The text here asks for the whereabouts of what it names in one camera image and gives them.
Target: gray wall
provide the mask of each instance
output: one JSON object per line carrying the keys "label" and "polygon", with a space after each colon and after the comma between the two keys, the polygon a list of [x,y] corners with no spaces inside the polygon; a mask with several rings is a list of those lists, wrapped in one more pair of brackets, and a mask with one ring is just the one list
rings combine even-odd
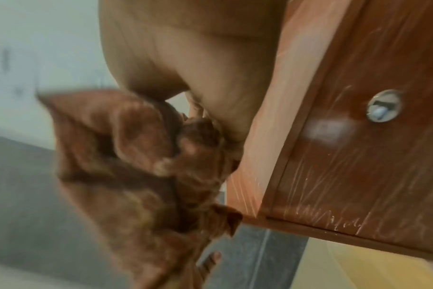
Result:
{"label": "gray wall", "polygon": [[[56,190],[53,151],[0,138],[0,264],[103,289],[127,288]],[[242,226],[212,248],[208,289],[286,289],[306,238]]]}

